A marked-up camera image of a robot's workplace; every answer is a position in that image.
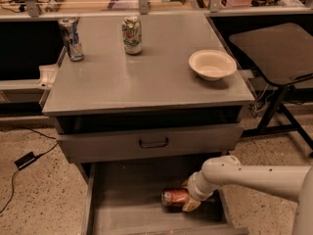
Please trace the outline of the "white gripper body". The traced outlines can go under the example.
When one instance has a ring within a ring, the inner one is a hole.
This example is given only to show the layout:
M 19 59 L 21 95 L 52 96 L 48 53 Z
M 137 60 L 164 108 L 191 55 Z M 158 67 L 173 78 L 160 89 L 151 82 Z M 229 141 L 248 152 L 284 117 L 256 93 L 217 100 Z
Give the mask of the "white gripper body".
M 209 183 L 199 171 L 194 172 L 188 178 L 187 189 L 190 196 L 202 202 L 207 200 L 213 194 L 216 187 Z

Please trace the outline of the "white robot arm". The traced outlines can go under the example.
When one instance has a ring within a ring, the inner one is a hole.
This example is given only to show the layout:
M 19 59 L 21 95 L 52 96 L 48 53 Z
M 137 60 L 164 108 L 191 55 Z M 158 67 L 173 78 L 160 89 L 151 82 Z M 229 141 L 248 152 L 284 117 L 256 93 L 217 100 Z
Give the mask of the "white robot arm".
M 235 156 L 206 160 L 186 181 L 184 212 L 192 212 L 223 185 L 240 185 L 297 203 L 292 235 L 313 235 L 312 165 L 242 165 Z

